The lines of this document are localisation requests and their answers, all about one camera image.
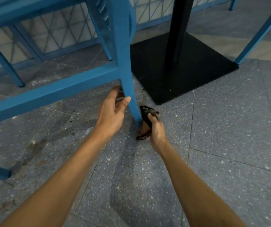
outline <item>speckled floor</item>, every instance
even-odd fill
[[[263,10],[271,12],[271,0],[255,8],[250,7],[253,1],[258,2],[239,0],[234,16],[229,3],[193,13],[188,31],[250,38],[262,22],[246,21],[244,15],[266,19]],[[242,23],[234,24],[238,17]],[[169,23],[153,26],[137,32],[135,40],[168,29]],[[0,100],[106,62],[101,45],[95,45],[20,70],[25,88],[2,76]],[[0,166],[13,171],[0,181],[0,222],[72,155],[115,84],[0,122]],[[271,61],[246,59],[238,71],[161,106],[137,80],[134,90],[138,104],[161,111],[167,136],[181,157],[248,226],[271,226]],[[188,226],[164,164],[148,141],[135,141],[136,132],[128,113],[92,165],[65,226]]]

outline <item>person's right hand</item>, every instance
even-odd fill
[[[158,121],[155,116],[148,114],[149,120],[152,122],[152,134],[150,136],[150,142],[153,149],[160,154],[162,146],[164,146],[168,140],[165,135],[164,124]]]

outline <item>human arm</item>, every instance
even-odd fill
[[[100,107],[97,124],[73,156],[34,194],[17,208],[0,227],[62,226],[75,197],[98,153],[121,128],[131,98],[115,86]]]
[[[191,227],[244,227],[236,213],[199,178],[175,152],[164,125],[151,114],[151,144],[168,170],[175,192]]]

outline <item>right arm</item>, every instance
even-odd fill
[[[151,114],[150,137],[160,154],[191,227],[245,227],[236,213],[199,178],[175,152],[165,136],[164,125]]]

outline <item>black table base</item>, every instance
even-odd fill
[[[177,63],[164,66],[169,33],[130,46],[131,69],[156,104],[238,69],[238,65],[185,33]]]
[[[169,33],[130,46],[132,72],[156,104],[238,69],[185,32],[193,1],[175,0]]]

